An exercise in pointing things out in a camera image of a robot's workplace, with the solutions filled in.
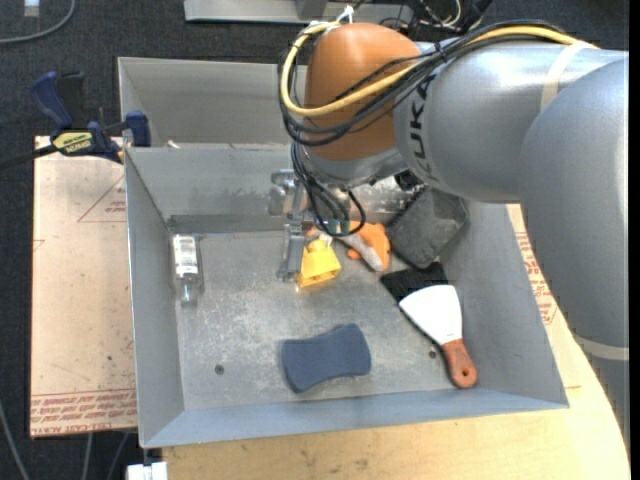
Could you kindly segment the pale grey metal gripper finger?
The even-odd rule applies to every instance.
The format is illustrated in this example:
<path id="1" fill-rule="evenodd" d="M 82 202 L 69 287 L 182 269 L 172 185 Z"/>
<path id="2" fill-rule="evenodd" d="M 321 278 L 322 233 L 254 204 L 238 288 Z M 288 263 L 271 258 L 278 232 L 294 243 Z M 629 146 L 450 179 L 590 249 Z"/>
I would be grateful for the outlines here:
<path id="1" fill-rule="evenodd" d="M 305 237 L 302 231 L 292 224 L 284 226 L 284 241 L 282 258 L 277 272 L 277 277 L 282 281 L 292 281 L 300 272 L 305 246 Z"/>

